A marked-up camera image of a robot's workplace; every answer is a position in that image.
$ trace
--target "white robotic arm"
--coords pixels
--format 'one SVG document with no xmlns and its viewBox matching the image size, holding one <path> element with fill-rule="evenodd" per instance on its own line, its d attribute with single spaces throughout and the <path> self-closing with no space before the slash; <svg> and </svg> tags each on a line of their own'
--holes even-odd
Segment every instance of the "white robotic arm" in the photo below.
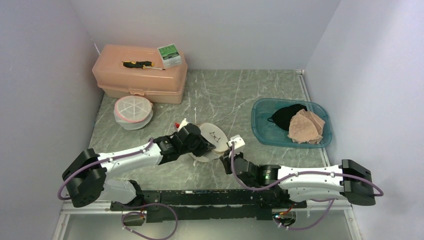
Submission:
<svg viewBox="0 0 424 240">
<path fill-rule="evenodd" d="M 243 158 L 245 143 L 239 135 L 232 137 L 228 146 L 233 149 L 234 154 L 229 150 L 220 158 L 225 172 L 234 174 L 242 181 L 239 183 L 248 190 L 271 191 L 275 197 L 267 200 L 269 205 L 270 202 L 292 204 L 310 199 L 347 199 L 357 205 L 375 204 L 372 186 L 342 176 L 353 174 L 371 181 L 371 172 L 352 160 L 343 160 L 342 165 L 322 168 L 255 165 Z M 117 181 L 112 178 L 137 168 L 175 161 L 187 153 L 199 157 L 214 147 L 202 137 L 196 125 L 183 121 L 172 135 L 151 139 L 149 143 L 139 147 L 100 154 L 96 154 L 92 149 L 83 151 L 63 173 L 62 178 L 66 180 L 66 188 L 75 207 L 86 206 L 95 200 L 139 206 L 145 202 L 141 187 L 135 181 Z M 93 166 L 81 171 L 84 166 L 90 164 Z M 68 180 L 67 178 L 76 171 L 81 172 Z"/>
</svg>

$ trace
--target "teal plastic bin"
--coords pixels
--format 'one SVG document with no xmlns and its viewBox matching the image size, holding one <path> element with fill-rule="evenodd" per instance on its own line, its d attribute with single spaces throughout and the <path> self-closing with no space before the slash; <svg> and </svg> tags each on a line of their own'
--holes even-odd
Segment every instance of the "teal plastic bin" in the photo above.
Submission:
<svg viewBox="0 0 424 240">
<path fill-rule="evenodd" d="M 275 123 L 267 120 L 277 110 L 293 104 L 305 105 L 308 111 L 314 112 L 325 121 L 324 129 L 322 130 L 322 140 L 319 144 L 293 142 L 292 139 L 288 137 L 288 131 L 279 128 Z M 322 106 L 309 101 L 276 98 L 259 99 L 253 105 L 251 112 L 251 126 L 253 134 L 259 142 L 271 146 L 316 149 L 328 146 L 333 139 L 333 134 L 330 130 L 330 119 L 326 110 Z"/>
</svg>

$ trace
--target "beige cloth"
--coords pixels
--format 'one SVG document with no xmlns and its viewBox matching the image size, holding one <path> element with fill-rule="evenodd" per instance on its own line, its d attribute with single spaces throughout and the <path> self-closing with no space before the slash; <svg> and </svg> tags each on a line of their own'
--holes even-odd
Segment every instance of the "beige cloth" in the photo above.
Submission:
<svg viewBox="0 0 424 240">
<path fill-rule="evenodd" d="M 318 144 L 323 139 L 325 123 L 315 113 L 302 109 L 291 118 L 288 137 L 295 143 Z"/>
</svg>

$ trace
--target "gray marble surface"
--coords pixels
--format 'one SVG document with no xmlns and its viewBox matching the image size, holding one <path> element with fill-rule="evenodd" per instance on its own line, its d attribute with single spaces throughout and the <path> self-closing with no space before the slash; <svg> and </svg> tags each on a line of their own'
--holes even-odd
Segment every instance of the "gray marble surface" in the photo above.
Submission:
<svg viewBox="0 0 424 240">
<path fill-rule="evenodd" d="M 174 123 L 213 123 L 228 139 L 239 134 L 244 157 L 255 164 L 324 167 L 319 149 L 268 146 L 251 129 L 253 104 L 261 98 L 305 100 L 294 70 L 189 70 L 181 104 L 154 103 L 153 118 L 143 129 L 128 131 L 115 122 L 116 98 L 105 95 L 95 122 L 90 148 L 96 153 L 137 147 L 149 137 L 169 135 Z M 221 161 L 196 162 L 188 154 L 177 161 L 143 167 L 117 177 L 136 180 L 143 190 L 205 190 L 241 188 L 226 175 Z"/>
</svg>

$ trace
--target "cable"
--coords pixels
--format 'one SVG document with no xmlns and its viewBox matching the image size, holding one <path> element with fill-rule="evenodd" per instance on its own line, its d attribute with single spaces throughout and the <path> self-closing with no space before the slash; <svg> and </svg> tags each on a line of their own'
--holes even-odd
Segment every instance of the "cable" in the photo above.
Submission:
<svg viewBox="0 0 424 240">
<path fill-rule="evenodd" d="M 326 198 L 326 199 L 322 199 L 322 200 L 319 200 L 319 199 L 311 199 L 311 201 L 314 201 L 314 202 L 317 202 L 317 203 L 328 202 L 328 201 L 331 201 L 331 200 L 332 200 L 332 198 Z"/>
<path fill-rule="evenodd" d="M 251 191 L 262 191 L 262 190 L 267 190 L 270 189 L 271 187 L 281 183 L 284 180 L 287 180 L 289 178 L 298 176 L 298 175 L 305 175 L 305 174 L 318 174 L 318 175 L 331 175 L 331 172 L 325 172 L 325 171 L 300 171 L 297 174 L 294 173 L 290 173 L 280 179 L 278 179 L 277 181 L 267 185 L 267 186 L 263 186 L 263 187 L 249 187 L 246 186 L 246 184 L 244 182 L 242 182 L 239 177 L 237 177 L 236 174 L 236 170 L 234 168 L 234 155 L 235 155 L 235 146 L 234 146 L 234 141 L 231 142 L 231 171 L 232 171 L 232 175 L 234 176 L 235 180 L 237 181 L 238 184 L 240 184 L 243 188 L 247 189 L 247 190 L 251 190 Z M 379 188 L 377 185 L 375 185 L 374 183 L 372 183 L 371 181 L 368 181 L 365 178 L 359 177 L 359 176 L 355 176 L 355 175 L 351 175 L 351 174 L 346 174 L 346 173 L 333 173 L 335 176 L 339 176 L 339 177 L 345 177 L 345 178 L 351 178 L 351 179 L 356 179 L 359 180 L 361 182 L 364 182 L 370 186 L 372 186 L 373 188 L 375 188 L 379 193 L 374 194 L 375 197 L 382 197 L 384 195 L 383 190 L 381 190 L 381 188 Z"/>
<path fill-rule="evenodd" d="M 294 207 L 295 205 L 294 204 L 292 204 L 291 206 L 290 206 L 290 208 L 287 210 L 287 211 L 282 211 L 282 212 L 280 212 L 279 214 L 280 215 L 286 215 L 286 214 L 288 214 L 289 212 L 290 212 L 290 210 L 292 210 L 292 208 Z"/>
<path fill-rule="evenodd" d="M 274 222 L 277 224 L 278 228 L 281 226 L 290 227 L 291 225 L 295 224 L 296 219 L 295 218 L 274 218 Z"/>
<path fill-rule="evenodd" d="M 331 209 L 331 207 L 333 206 L 333 203 L 334 203 L 334 198 L 333 199 L 331 199 L 330 200 L 330 204 L 328 205 L 328 207 L 327 207 L 327 209 L 325 210 L 325 212 L 322 214 L 322 216 L 320 217 L 320 218 L 318 218 L 318 220 L 316 220 L 314 223 L 312 223 L 311 225 L 309 225 L 309 226 L 305 226 L 305 227 L 288 227 L 288 226 L 286 226 L 286 229 L 287 230 L 293 230 L 293 231 L 303 231 L 303 230 L 308 230 L 308 229 L 311 229 L 311 228 L 313 228 L 313 227 L 315 227 L 316 225 L 318 225 L 326 216 L 327 216 L 327 214 L 329 213 L 329 211 L 330 211 L 330 209 Z M 274 220 L 274 222 L 278 225 L 278 226 L 280 226 L 280 224 L 276 221 L 276 219 L 275 218 L 273 218 L 273 220 Z"/>
<path fill-rule="evenodd" d="M 148 140 L 148 144 L 147 144 L 147 146 L 145 147 L 145 148 L 143 148 L 143 149 L 141 149 L 141 150 L 139 150 L 139 151 L 135 151 L 135 152 L 131 152 L 131 153 L 127 153 L 127 154 L 122 154 L 122 155 L 116 155 L 116 156 L 113 156 L 113 159 L 121 159 L 121 158 L 125 158 L 125 157 L 130 157 L 130 156 L 133 156 L 133 155 L 136 155 L 136 154 L 140 154 L 140 153 L 143 153 L 144 151 L 147 151 L 151 146 L 153 145 L 153 137 L 151 137 L 151 138 L 149 138 L 149 140 Z M 78 174 L 80 174 L 82 171 L 84 171 L 84 170 L 87 170 L 87 169 L 89 169 L 89 168 L 91 168 L 91 167 L 93 167 L 93 166 L 95 166 L 95 165 L 97 165 L 97 164 L 102 164 L 102 163 L 105 163 L 105 162 L 107 162 L 107 161 L 109 161 L 109 158 L 106 158 L 106 159 L 103 159 L 103 160 L 98 160 L 98 161 L 95 161 L 95 162 L 92 162 L 92 163 L 90 163 L 90 164 L 87 164 L 87 165 L 85 165 L 85 166 L 83 166 L 83 167 L 81 167 L 80 169 L 78 169 L 78 170 L 76 170 L 74 173 L 72 173 L 66 180 L 64 180 L 63 181 L 63 183 L 62 183 L 62 185 L 60 185 L 60 187 L 59 187 L 59 191 L 57 192 L 57 198 L 58 199 L 60 199 L 60 200 L 70 200 L 71 199 L 71 197 L 70 196 L 68 196 L 68 197 L 63 197 L 62 196 L 62 191 L 64 190 L 64 188 L 66 187 L 66 185 L 73 179 L 73 178 L 75 178 L 75 176 L 76 175 L 78 175 Z"/>
<path fill-rule="evenodd" d="M 143 213 L 138 212 L 138 211 L 130 211 L 130 212 L 126 213 L 125 215 L 123 215 L 122 218 L 121 218 L 122 229 L 125 229 L 125 230 L 127 230 L 127 231 L 129 231 L 129 232 L 131 232 L 131 233 L 133 233 L 133 234 L 135 234 L 137 236 L 140 236 L 140 237 L 145 238 L 145 239 L 148 239 L 148 240 L 166 240 L 166 239 L 169 239 L 170 237 L 172 237 L 175 234 L 175 232 L 177 231 L 177 227 L 178 227 L 177 213 L 175 212 L 174 209 L 172 209 L 168 205 L 165 205 L 165 204 L 162 204 L 162 203 L 149 203 L 149 204 L 144 204 L 144 205 L 141 205 L 141 206 L 135 206 L 134 207 L 134 206 L 125 206 L 124 204 L 122 204 L 120 202 L 116 202 L 116 203 L 121 204 L 124 208 L 131 208 L 131 209 L 142 209 L 142 208 L 146 208 L 146 207 L 149 207 L 149 206 L 161 206 L 161 207 L 165 207 L 165 208 L 169 209 L 171 211 L 171 213 L 173 214 L 173 216 L 175 217 L 175 227 L 174 227 L 173 231 L 167 237 L 164 237 L 164 238 L 151 238 L 151 237 L 148 237 L 146 235 L 143 235 L 143 234 L 139 233 L 138 231 L 134 231 L 131 228 L 125 226 L 125 223 L 124 223 L 125 217 L 127 217 L 129 215 L 134 215 L 134 214 L 137 214 L 137 215 L 140 215 L 140 216 L 143 216 L 144 215 Z"/>
</svg>

